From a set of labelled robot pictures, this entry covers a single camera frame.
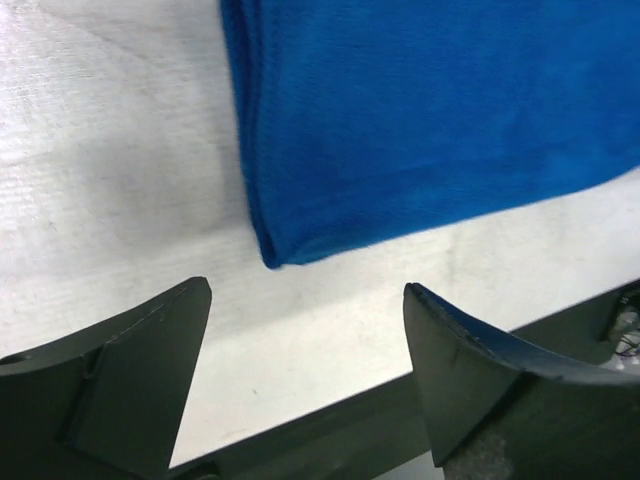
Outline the blue towel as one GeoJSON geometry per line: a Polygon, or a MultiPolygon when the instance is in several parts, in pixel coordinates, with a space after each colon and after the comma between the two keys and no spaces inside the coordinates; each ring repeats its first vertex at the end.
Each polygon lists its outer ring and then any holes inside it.
{"type": "Polygon", "coordinates": [[[635,1],[224,1],[220,13],[271,269],[639,164],[635,1]]]}

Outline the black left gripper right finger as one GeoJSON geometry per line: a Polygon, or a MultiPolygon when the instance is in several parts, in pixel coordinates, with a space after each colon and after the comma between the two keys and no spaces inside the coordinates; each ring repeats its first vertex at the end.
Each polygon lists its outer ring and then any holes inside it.
{"type": "Polygon", "coordinates": [[[404,328],[434,464],[449,479],[635,479],[639,378],[609,369],[631,283],[572,306],[565,355],[502,331],[417,283],[404,328]]]}

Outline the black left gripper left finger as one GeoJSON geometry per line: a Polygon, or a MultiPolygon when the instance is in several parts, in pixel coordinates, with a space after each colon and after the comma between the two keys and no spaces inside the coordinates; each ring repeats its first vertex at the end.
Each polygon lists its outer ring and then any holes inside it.
{"type": "Polygon", "coordinates": [[[193,277],[2,358],[2,478],[168,478],[211,301],[193,277]]]}

